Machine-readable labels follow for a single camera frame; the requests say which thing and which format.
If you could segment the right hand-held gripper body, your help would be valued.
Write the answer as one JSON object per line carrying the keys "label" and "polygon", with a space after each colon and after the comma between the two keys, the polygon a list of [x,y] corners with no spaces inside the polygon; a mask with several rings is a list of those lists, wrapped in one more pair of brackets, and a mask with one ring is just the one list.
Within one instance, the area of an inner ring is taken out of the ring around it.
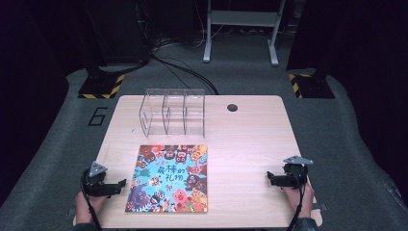
{"label": "right hand-held gripper body", "polygon": [[314,163],[300,156],[292,156],[284,160],[283,166],[285,175],[280,182],[281,187],[292,187],[298,189],[308,180],[308,166]]}

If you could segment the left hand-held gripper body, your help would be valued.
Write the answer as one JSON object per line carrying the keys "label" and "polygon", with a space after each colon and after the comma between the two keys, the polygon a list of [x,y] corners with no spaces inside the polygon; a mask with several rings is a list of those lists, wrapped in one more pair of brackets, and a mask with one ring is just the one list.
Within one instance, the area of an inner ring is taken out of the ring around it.
{"label": "left hand-held gripper body", "polygon": [[90,196],[108,196],[111,190],[119,190],[118,184],[105,184],[104,179],[108,169],[93,162],[81,176],[81,186],[85,194]]}

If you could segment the colourful picture book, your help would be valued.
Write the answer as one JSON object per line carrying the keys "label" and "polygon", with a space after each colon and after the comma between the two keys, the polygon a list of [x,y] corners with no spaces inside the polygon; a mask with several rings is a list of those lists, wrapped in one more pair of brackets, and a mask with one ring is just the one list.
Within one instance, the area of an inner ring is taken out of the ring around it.
{"label": "colourful picture book", "polygon": [[127,213],[207,213],[208,146],[141,145]]}

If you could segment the clear acrylic book rack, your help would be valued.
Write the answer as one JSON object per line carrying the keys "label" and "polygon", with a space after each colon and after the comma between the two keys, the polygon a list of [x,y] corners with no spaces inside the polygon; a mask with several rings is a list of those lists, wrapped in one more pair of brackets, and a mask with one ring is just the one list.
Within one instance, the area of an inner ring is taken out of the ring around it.
{"label": "clear acrylic book rack", "polygon": [[147,89],[139,110],[146,137],[205,136],[205,90]]}

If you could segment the person's right hand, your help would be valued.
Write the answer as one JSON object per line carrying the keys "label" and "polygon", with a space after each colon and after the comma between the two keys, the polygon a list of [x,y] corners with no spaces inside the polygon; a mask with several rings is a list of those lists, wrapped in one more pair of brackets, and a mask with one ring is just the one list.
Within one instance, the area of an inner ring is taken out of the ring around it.
{"label": "person's right hand", "polygon": [[298,215],[299,218],[312,217],[311,214],[313,210],[315,191],[308,183],[297,190],[285,187],[283,191],[294,211],[296,211],[298,206],[301,206],[301,210]]}

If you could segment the person's left hand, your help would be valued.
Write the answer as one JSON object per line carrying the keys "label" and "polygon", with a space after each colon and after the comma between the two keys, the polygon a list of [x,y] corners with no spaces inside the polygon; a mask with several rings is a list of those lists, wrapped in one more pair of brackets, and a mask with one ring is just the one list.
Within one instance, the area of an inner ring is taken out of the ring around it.
{"label": "person's left hand", "polygon": [[[103,196],[90,196],[89,203],[94,209],[94,212],[98,214],[105,201],[107,200],[106,197]],[[89,205],[85,199],[85,196],[82,192],[78,192],[75,198],[76,201],[76,223],[93,223],[93,218],[89,211]]]}

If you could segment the black yellow striped stand base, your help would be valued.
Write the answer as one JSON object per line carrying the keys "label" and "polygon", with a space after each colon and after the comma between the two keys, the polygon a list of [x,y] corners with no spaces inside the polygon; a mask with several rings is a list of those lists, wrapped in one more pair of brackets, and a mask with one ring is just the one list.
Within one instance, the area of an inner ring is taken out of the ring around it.
{"label": "black yellow striped stand base", "polygon": [[110,99],[114,98],[119,91],[124,79],[120,71],[105,71],[96,68],[87,69],[88,77],[78,90],[79,98],[86,99]]}
{"label": "black yellow striped stand base", "polygon": [[297,98],[335,98],[325,79],[319,80],[309,74],[290,74],[289,79]]}

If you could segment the black cabinet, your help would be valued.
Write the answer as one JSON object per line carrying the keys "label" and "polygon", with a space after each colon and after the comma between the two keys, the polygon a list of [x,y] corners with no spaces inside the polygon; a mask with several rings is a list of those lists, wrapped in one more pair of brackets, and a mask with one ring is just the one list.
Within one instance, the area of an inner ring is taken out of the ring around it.
{"label": "black cabinet", "polygon": [[137,0],[85,0],[107,64],[146,64],[148,51],[140,31]]}

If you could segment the white metal stand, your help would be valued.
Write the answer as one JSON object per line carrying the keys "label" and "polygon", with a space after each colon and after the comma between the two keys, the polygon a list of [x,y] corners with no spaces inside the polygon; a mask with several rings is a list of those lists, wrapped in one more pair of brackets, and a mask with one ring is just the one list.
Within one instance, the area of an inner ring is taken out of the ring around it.
{"label": "white metal stand", "polygon": [[277,0],[278,10],[272,13],[264,12],[240,12],[240,11],[219,11],[212,9],[212,0],[207,0],[207,35],[203,55],[203,62],[211,60],[212,52],[212,26],[249,26],[249,27],[269,27],[272,28],[272,35],[268,40],[268,52],[272,66],[279,66],[276,53],[275,42],[279,31],[283,11],[287,0]]}

